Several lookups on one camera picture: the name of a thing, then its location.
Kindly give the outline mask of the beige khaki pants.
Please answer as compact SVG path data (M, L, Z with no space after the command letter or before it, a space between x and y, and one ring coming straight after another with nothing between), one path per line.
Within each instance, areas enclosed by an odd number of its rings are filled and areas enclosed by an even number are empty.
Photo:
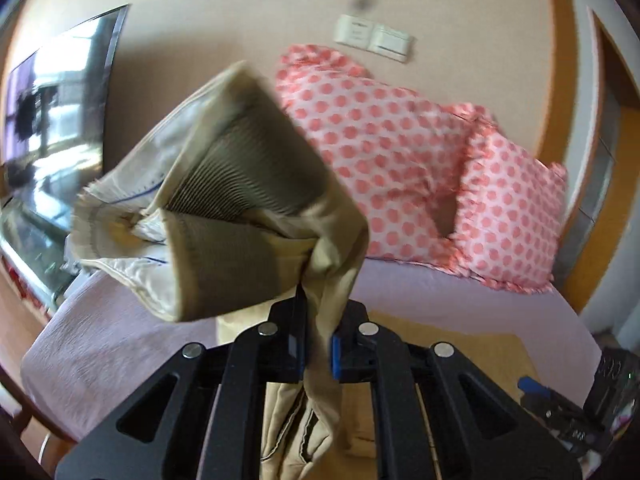
M266 387L256 479L381 479L370 387L341 384L331 367L368 237L321 158L238 64L79 195L68 244L162 320L228 322L229 344L303 290L303 378Z

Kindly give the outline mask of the lavender bed sheet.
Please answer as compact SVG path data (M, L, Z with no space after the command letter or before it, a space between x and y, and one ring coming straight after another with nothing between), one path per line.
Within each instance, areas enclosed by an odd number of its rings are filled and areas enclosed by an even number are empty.
M601 351L555 290L523 295L477 281L368 260L352 299L405 341L446 340L511 396L529 375L576 404L593 383ZM66 434L85 437L181 347L221 344L210 318L168 323L114 278L96 272L67 299L26 352L24 390Z

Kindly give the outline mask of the pink polka dot pillow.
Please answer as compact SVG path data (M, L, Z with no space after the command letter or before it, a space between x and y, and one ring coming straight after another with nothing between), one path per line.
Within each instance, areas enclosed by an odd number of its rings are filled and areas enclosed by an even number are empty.
M449 110L470 128L456 193L448 271L493 289L552 289L563 229L567 171L539 159L501 132L483 107Z
M457 191L470 123L316 44L282 55L276 91L366 216L368 257L446 266L454 248L436 214Z

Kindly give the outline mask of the flat screen television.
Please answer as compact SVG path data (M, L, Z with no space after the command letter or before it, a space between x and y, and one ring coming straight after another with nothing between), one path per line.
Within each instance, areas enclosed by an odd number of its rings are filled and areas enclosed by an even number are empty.
M127 13L118 6L55 35L6 81L1 255L45 314L77 276L65 242L77 195L103 174L108 85Z

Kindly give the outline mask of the wooden glass panel door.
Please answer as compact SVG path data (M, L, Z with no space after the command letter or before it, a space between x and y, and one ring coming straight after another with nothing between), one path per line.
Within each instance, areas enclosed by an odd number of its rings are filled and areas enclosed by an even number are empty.
M556 284L576 312L639 283L639 26L626 0L550 0L538 155L568 171Z

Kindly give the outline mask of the white wall switch panel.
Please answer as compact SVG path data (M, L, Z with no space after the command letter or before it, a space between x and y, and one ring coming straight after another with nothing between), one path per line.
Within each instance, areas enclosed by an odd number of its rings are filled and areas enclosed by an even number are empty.
M343 14L335 24L334 41L343 46L405 63L409 59L412 37L406 32L383 24Z

